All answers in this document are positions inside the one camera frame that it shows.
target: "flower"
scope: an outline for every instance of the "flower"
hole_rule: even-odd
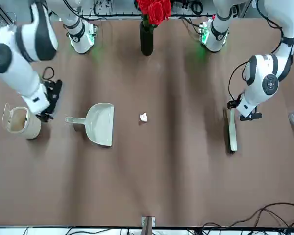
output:
[[[169,0],[161,0],[164,18],[168,19],[171,15],[171,3]]]
[[[148,14],[148,7],[152,3],[152,0],[137,0],[139,8],[143,14]]]
[[[149,23],[158,26],[164,19],[162,4],[158,1],[153,2],[148,8]]]

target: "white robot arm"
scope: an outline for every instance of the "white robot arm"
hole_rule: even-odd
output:
[[[85,54],[95,43],[97,28],[74,14],[67,6],[78,8],[83,4],[82,0],[46,0],[48,7],[63,21],[68,32],[71,45],[79,54]]]
[[[264,3],[268,18],[281,26],[283,37],[274,54],[253,55],[249,59],[245,67],[248,87],[237,100],[228,103],[229,109],[237,108],[241,113],[241,121],[262,117],[256,112],[257,105],[277,92],[279,82],[289,74],[293,63],[294,0],[265,0]]]
[[[32,22],[0,28],[0,78],[18,92],[31,112],[42,121],[52,116],[62,81],[42,82],[30,65],[51,60],[58,42],[51,27],[45,0],[30,0]]]
[[[218,52],[225,43],[231,21],[233,19],[232,7],[247,0],[213,0],[217,9],[215,18],[206,22],[201,42],[211,52]]]

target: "trash can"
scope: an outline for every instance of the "trash can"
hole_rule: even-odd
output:
[[[12,110],[8,103],[5,104],[2,127],[12,134],[26,139],[34,139],[41,129],[41,121],[26,107],[16,107]]]

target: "table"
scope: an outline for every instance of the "table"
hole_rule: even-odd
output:
[[[211,54],[181,20],[169,20],[145,57],[139,21],[97,23],[97,45],[85,55],[55,23],[57,56],[33,64],[40,74],[53,66],[64,82],[55,119],[36,140],[1,127],[6,102],[25,104],[0,81],[0,225],[140,226],[141,216],[155,216],[157,226],[226,226],[265,204],[294,202],[294,64],[259,106],[263,118],[237,121],[239,151],[228,155],[224,141],[229,76],[251,55],[272,51],[278,31],[261,19],[234,21],[223,50]],[[239,71],[231,91],[244,86]],[[111,148],[64,121],[99,102],[115,106]],[[139,125],[143,112],[148,123]],[[294,208],[272,210],[294,220]],[[267,214],[259,225],[277,226]]]

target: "vase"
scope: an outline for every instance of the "vase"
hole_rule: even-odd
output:
[[[149,56],[153,52],[153,33],[144,28],[143,22],[139,25],[139,32],[141,38],[141,51],[145,56]]]

